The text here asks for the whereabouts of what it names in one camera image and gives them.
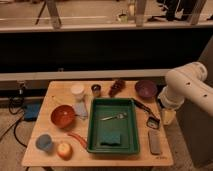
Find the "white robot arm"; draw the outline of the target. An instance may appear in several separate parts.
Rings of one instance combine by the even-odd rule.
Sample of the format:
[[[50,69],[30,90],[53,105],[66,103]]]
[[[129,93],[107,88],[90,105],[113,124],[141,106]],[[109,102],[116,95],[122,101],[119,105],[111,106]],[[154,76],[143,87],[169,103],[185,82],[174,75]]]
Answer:
[[[186,99],[213,116],[213,88],[205,84],[208,71],[201,62],[192,62],[169,70],[166,86],[158,95],[162,105],[162,121],[169,125]]]

